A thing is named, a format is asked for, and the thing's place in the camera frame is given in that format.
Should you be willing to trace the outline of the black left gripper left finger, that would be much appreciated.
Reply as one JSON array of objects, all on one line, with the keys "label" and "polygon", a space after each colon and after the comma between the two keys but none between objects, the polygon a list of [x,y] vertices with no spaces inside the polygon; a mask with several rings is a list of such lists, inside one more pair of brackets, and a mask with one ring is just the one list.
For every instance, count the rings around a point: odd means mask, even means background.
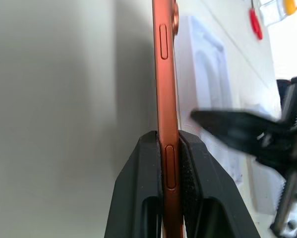
[{"label": "black left gripper left finger", "polygon": [[159,238],[163,215],[160,145],[156,131],[141,136],[118,175],[106,238]]}]

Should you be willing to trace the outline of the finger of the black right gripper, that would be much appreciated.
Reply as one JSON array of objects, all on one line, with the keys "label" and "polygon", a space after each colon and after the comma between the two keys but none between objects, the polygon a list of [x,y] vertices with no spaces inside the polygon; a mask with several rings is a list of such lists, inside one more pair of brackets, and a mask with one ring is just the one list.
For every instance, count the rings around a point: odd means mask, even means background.
[{"label": "finger of the black right gripper", "polygon": [[228,147],[255,156],[265,165],[290,162],[289,128],[246,111],[193,110],[190,117]]}]

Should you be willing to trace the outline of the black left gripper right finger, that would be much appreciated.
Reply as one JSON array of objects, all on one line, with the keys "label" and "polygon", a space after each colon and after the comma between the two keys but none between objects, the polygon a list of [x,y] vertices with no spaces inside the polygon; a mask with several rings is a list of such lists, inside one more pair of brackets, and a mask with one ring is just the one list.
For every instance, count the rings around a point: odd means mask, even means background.
[{"label": "black left gripper right finger", "polygon": [[180,189],[189,238],[258,238],[232,177],[196,135],[180,131]]}]

